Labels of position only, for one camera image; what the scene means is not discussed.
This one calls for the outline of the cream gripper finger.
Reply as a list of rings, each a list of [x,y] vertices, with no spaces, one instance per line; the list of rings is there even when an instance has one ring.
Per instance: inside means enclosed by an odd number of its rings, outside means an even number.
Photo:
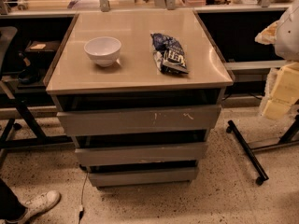
[[[261,114],[268,119],[281,119],[299,100],[299,62],[271,68],[261,102]]]

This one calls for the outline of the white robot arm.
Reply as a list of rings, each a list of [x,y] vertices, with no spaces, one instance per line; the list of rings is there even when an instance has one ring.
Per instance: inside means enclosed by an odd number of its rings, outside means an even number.
[[[286,61],[278,69],[275,82],[268,85],[262,108],[264,117],[281,119],[299,100],[299,1],[295,0],[278,21],[258,33],[255,41],[273,45],[276,55]]]

